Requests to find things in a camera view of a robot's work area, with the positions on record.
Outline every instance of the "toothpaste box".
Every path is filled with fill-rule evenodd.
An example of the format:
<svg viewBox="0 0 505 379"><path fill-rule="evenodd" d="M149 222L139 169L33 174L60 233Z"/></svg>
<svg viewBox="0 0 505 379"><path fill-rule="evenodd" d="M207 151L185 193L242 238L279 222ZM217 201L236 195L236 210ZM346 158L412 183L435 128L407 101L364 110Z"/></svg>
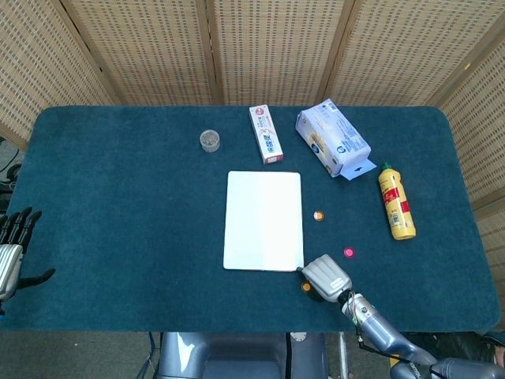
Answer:
<svg viewBox="0 0 505 379"><path fill-rule="evenodd" d="M258 105L249 108L252 127L256 134L256 140L260 147L263 163L273 163L284 158L281 144L275 132L274 123L271 120L267 105Z"/></svg>

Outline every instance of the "metal pole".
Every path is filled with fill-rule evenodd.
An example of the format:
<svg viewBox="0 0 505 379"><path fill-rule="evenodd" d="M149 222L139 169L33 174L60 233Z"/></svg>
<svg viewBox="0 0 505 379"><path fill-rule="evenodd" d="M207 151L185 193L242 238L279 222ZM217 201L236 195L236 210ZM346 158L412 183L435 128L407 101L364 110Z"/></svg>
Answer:
<svg viewBox="0 0 505 379"><path fill-rule="evenodd" d="M340 354L340 379L347 379L349 368L347 367L347 347L344 332L339 332L339 354Z"/></svg>

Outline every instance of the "red label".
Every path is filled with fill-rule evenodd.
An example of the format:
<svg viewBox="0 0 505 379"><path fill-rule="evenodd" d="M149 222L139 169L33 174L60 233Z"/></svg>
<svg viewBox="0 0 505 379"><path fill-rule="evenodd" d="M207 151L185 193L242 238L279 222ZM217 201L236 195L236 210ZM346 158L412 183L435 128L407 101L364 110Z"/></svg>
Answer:
<svg viewBox="0 0 505 379"><path fill-rule="evenodd" d="M390 201L393 201L394 199L398 199L400 197L400 194L398 193L398 188L391 188L389 191L386 191L383 195L384 198L384 204L389 203Z"/></svg>
<svg viewBox="0 0 505 379"><path fill-rule="evenodd" d="M400 205L402 206L402 212L403 212L403 213L410 212L410 206L409 206L409 202L408 202L407 200L402 201L402 202L400 203Z"/></svg>

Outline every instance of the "robotic fingers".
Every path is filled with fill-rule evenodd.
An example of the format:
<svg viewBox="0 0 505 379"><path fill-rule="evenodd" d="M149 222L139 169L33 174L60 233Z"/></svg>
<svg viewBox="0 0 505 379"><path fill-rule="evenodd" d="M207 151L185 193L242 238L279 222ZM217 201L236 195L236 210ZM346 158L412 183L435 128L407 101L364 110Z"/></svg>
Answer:
<svg viewBox="0 0 505 379"><path fill-rule="evenodd" d="M0 317L2 303L13 297L16 290L36 286L50 279L55 273L50 268L40 276L20 278L21 263L32 238L32 231L42 212L32 213L32 207L15 212L10 217L0 217Z"/></svg>

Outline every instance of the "teal felt surface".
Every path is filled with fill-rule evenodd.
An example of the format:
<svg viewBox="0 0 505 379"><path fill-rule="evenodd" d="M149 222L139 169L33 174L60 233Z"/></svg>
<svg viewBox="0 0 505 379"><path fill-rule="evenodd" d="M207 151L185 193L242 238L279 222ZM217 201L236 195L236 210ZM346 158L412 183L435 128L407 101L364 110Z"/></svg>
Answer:
<svg viewBox="0 0 505 379"><path fill-rule="evenodd" d="M375 170L331 178L271 107L285 159L263 165L247 107L54 107L38 118L10 212L43 217L23 276L44 285L5 304L4 328L281 332L351 329L297 273L223 269L228 171L301 174L305 263L330 254L399 330L487 329L496 291L445 116L432 107L342 107L402 173L417 237L395 241ZM221 147L204 152L200 133ZM323 222L312 214L322 210ZM352 246L354 259L342 250Z"/></svg>

